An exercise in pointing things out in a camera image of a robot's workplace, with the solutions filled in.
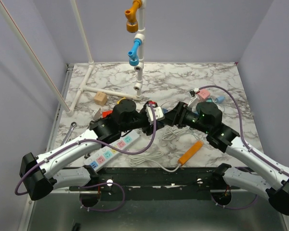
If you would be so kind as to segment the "dark blue cube socket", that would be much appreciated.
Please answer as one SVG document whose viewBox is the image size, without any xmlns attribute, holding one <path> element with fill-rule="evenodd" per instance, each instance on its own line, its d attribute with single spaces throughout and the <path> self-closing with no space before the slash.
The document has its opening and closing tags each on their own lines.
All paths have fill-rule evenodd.
<svg viewBox="0 0 289 231">
<path fill-rule="evenodd" d="M 163 114 L 166 114 L 168 112 L 168 110 L 166 108 L 162 108 L 162 111 L 163 111 Z M 158 125 L 160 127 L 164 127 L 165 126 L 165 124 L 162 121 L 159 121 Z"/>
</svg>

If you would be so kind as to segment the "red cube socket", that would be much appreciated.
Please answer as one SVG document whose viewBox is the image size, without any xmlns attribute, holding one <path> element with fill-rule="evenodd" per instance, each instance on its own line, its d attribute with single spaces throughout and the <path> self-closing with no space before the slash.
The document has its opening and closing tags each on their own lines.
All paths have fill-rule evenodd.
<svg viewBox="0 0 289 231">
<path fill-rule="evenodd" d="M 110 115 L 111 113 L 112 113 L 112 110 L 103 111 L 103 112 L 102 112 L 102 118 L 107 117 L 107 116 Z"/>
</svg>

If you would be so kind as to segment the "orange power strip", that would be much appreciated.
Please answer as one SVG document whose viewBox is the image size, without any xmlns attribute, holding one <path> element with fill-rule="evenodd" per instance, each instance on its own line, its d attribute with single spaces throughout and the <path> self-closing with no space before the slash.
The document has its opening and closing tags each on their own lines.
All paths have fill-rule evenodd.
<svg viewBox="0 0 289 231">
<path fill-rule="evenodd" d="M 203 141 L 197 141 L 192 147 L 190 147 L 179 159 L 178 164 L 183 166 L 188 160 L 190 160 L 203 146 Z"/>
</svg>

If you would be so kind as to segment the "pink cube socket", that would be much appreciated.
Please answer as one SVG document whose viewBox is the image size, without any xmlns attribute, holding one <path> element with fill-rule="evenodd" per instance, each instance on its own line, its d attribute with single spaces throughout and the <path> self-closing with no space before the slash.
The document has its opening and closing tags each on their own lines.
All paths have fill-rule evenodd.
<svg viewBox="0 0 289 231">
<path fill-rule="evenodd" d="M 201 101 L 206 101 L 210 97 L 210 92 L 206 89 L 201 89 L 197 95 Z"/>
</svg>

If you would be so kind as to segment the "wooden cube socket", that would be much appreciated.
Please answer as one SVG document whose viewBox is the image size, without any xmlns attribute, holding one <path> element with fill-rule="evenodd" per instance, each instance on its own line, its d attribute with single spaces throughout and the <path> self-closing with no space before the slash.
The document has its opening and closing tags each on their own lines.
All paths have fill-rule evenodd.
<svg viewBox="0 0 289 231">
<path fill-rule="evenodd" d="M 107 94 L 104 92 L 97 92 L 94 96 L 94 102 L 99 106 L 104 106 L 107 102 Z"/>
</svg>

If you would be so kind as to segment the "small light blue plug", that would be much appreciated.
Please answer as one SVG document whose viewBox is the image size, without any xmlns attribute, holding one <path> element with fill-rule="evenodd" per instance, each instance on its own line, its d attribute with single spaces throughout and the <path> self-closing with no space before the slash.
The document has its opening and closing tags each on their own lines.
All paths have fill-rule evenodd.
<svg viewBox="0 0 289 231">
<path fill-rule="evenodd" d="M 217 104 L 222 104 L 225 100 L 225 97 L 224 96 L 218 96 L 216 99 L 215 99 L 215 102 Z"/>
</svg>

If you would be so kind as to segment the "white long power strip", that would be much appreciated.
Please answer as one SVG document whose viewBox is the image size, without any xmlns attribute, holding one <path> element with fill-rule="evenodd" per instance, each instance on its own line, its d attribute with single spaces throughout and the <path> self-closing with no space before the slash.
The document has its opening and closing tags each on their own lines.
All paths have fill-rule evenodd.
<svg viewBox="0 0 289 231">
<path fill-rule="evenodd" d="M 139 139 L 140 135 L 136 131 L 132 131 L 124 137 L 121 137 L 119 140 L 111 143 L 111 146 L 114 146 L 120 150 L 127 150 L 132 144 Z M 109 147 L 103 147 L 102 149 L 91 154 L 90 157 L 84 160 L 85 166 L 91 166 L 95 172 L 98 172 L 112 160 L 117 157 L 120 152 L 113 150 Z"/>
</svg>

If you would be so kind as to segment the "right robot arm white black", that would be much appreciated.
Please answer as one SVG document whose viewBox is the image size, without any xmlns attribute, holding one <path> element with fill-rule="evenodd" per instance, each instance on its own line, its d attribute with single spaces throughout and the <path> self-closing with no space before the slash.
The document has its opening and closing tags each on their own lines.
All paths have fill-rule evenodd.
<svg viewBox="0 0 289 231">
<path fill-rule="evenodd" d="M 276 211 L 289 216 L 289 167 L 249 145 L 242 135 L 225 125 L 223 114 L 215 103 L 200 102 L 196 108 L 194 113 L 186 103 L 178 102 L 165 114 L 163 123 L 178 128 L 189 126 L 205 133 L 212 147 L 238 159 L 257 173 L 254 176 L 222 165 L 212 176 L 212 184 L 219 189 L 229 185 L 252 192 L 268 200 Z"/>
</svg>

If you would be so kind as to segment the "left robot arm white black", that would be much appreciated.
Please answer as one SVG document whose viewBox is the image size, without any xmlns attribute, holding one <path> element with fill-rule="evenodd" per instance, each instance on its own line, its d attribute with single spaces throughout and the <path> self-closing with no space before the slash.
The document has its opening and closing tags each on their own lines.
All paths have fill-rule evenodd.
<svg viewBox="0 0 289 231">
<path fill-rule="evenodd" d="M 19 176 L 14 193 L 18 196 L 21 184 L 33 201 L 47 196 L 58 183 L 56 173 L 81 156 L 99 150 L 121 137 L 121 133 L 152 126 L 157 130 L 155 109 L 157 103 L 147 101 L 140 112 L 136 111 L 133 100 L 123 99 L 114 106 L 112 113 L 104 118 L 91 121 L 89 127 L 77 138 L 44 154 L 34 156 L 28 153 L 22 157 Z"/>
</svg>

